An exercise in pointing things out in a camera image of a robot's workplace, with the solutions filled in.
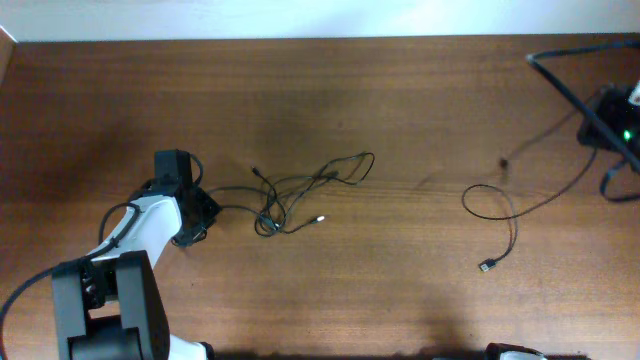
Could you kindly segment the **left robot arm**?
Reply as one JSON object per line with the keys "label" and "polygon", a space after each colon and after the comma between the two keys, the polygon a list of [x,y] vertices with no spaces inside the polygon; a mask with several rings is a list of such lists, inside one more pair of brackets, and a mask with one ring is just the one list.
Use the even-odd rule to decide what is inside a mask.
{"label": "left robot arm", "polygon": [[203,166],[183,150],[158,151],[154,175],[122,208],[98,246],[52,272],[62,359],[212,359],[206,342],[173,335],[153,268],[165,247],[207,236],[221,210],[200,186]]}

